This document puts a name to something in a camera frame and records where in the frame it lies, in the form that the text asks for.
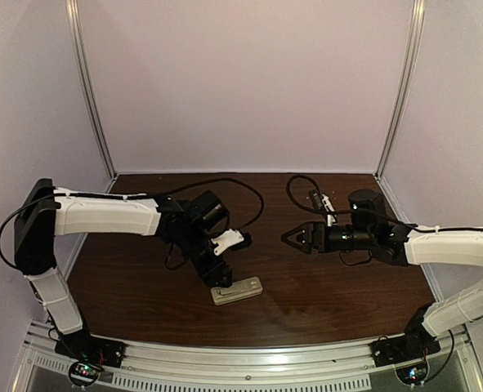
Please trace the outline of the grey remote control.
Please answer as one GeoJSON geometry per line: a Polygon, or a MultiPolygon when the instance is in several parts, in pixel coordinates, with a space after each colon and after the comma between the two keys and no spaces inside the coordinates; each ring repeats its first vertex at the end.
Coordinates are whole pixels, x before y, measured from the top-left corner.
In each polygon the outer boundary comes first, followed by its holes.
{"type": "Polygon", "coordinates": [[[210,292],[215,305],[226,305],[261,295],[263,286],[258,277],[252,277],[233,282],[230,287],[213,287],[210,292]]]}

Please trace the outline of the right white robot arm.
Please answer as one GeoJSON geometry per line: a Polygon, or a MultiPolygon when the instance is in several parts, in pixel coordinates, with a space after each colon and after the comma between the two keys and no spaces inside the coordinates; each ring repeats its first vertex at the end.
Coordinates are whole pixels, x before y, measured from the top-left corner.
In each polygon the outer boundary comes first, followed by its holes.
{"type": "MultiPolygon", "coordinates": [[[[369,258],[394,266],[442,264],[483,268],[483,227],[441,228],[407,224],[387,216],[384,197],[371,189],[348,196],[351,221],[338,225],[337,212],[317,189],[310,192],[313,211],[325,221],[308,221],[285,232],[283,243],[309,254],[366,251],[369,258]]],[[[405,328],[405,346],[421,351],[460,324],[483,318],[483,279],[443,301],[418,309],[405,328]]]]}

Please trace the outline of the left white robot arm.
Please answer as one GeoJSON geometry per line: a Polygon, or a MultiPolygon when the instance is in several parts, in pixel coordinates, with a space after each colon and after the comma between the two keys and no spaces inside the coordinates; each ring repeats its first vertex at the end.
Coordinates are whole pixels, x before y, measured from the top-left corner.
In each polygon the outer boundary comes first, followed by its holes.
{"type": "Polygon", "coordinates": [[[54,254],[56,237],[70,234],[137,234],[160,238],[178,248],[208,287],[230,287],[233,272],[224,261],[228,250],[248,247],[241,229],[212,229],[230,216],[212,191],[193,200],[171,194],[93,194],[38,180],[24,204],[7,220],[14,224],[14,256],[9,266],[20,271],[38,294],[60,336],[90,336],[69,292],[54,254]]]}

